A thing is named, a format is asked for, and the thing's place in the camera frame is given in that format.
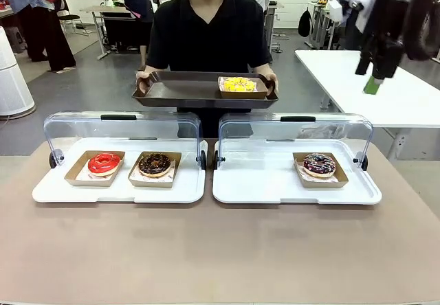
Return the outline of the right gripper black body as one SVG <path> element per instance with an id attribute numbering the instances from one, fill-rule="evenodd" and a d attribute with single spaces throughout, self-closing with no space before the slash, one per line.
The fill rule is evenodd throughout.
<path id="1" fill-rule="evenodd" d="M 373 78 L 392 78 L 403 53 L 403 43 L 391 33 L 369 34 L 366 37 L 366 57 L 373 66 Z"/>

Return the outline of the person's left hand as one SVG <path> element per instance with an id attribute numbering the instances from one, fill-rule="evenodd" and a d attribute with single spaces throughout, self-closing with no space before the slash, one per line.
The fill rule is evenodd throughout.
<path id="1" fill-rule="evenodd" d="M 265 74 L 265 78 L 268 81 L 270 93 L 275 93 L 276 95 L 278 95 L 279 88 L 278 88 L 278 78 L 276 74 L 274 73 Z"/>

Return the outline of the person's right hand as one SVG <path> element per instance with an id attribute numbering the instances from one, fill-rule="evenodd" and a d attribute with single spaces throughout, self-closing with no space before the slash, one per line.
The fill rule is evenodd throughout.
<path id="1" fill-rule="evenodd" d="M 148 78 L 151 74 L 151 71 L 138 71 L 136 73 L 136 87 L 142 92 L 146 93 L 149 89 Z"/>

